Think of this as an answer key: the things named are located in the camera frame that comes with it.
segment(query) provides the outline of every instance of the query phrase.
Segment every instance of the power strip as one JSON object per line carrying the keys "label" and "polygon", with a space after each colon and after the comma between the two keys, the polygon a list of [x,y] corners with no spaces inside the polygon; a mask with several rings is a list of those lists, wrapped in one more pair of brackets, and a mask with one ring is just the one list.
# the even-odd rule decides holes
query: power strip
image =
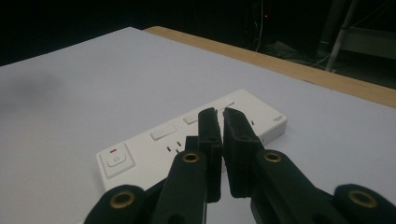
{"label": "power strip", "polygon": [[243,112],[264,146],[286,129],[286,116],[245,90],[235,91],[96,154],[106,190],[124,184],[146,190],[165,179],[186,136],[198,135],[198,113],[209,107],[218,111],[221,133],[225,107]]}

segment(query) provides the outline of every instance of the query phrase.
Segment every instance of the wooden table edge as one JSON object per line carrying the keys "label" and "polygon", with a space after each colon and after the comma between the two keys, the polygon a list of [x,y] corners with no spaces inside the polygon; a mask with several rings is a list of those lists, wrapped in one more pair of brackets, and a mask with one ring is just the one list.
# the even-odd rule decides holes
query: wooden table edge
{"label": "wooden table edge", "polygon": [[179,43],[267,68],[280,74],[298,78],[330,90],[340,91],[361,99],[396,108],[396,90],[391,88],[382,87],[350,77],[343,77],[301,64],[291,63],[247,49],[240,49],[238,47],[205,39],[196,35],[181,33],[161,26],[150,27],[145,31]]}

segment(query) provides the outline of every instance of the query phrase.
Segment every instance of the brass insert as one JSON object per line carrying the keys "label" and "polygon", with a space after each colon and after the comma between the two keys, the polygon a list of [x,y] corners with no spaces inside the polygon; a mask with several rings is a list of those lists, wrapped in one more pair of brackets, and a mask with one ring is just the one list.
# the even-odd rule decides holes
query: brass insert
{"label": "brass insert", "polygon": [[282,158],[275,152],[268,152],[264,154],[264,158],[270,162],[280,162]]}
{"label": "brass insert", "polygon": [[375,208],[378,206],[376,199],[370,194],[361,190],[351,190],[348,193],[350,200],[360,206],[367,208]]}
{"label": "brass insert", "polygon": [[199,160],[199,155],[195,153],[187,153],[183,155],[184,162],[196,162]]}
{"label": "brass insert", "polygon": [[113,208],[120,209],[130,205],[133,202],[134,194],[129,190],[125,190],[114,195],[110,200],[110,205]]}

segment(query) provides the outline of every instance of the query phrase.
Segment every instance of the power switch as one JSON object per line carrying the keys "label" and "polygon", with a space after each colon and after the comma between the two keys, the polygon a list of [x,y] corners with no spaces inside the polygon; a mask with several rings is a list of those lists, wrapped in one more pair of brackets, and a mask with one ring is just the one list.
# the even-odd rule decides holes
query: power switch
{"label": "power switch", "polygon": [[110,155],[107,158],[107,165],[109,167],[113,167],[115,165],[122,163],[123,161],[126,161],[125,153],[115,148],[112,150],[112,152],[110,152]]}
{"label": "power switch", "polygon": [[125,143],[104,150],[99,156],[107,179],[120,175],[135,166],[134,158]]}

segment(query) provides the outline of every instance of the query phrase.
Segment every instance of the white table surface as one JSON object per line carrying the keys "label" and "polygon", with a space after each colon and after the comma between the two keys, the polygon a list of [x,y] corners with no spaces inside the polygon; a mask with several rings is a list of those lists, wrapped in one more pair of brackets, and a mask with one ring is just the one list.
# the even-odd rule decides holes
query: white table surface
{"label": "white table surface", "polygon": [[[128,28],[0,67],[0,223],[84,220],[105,193],[97,152],[239,89],[289,118],[267,148],[318,188],[396,203],[396,109]],[[222,183],[207,223],[254,223]]]}

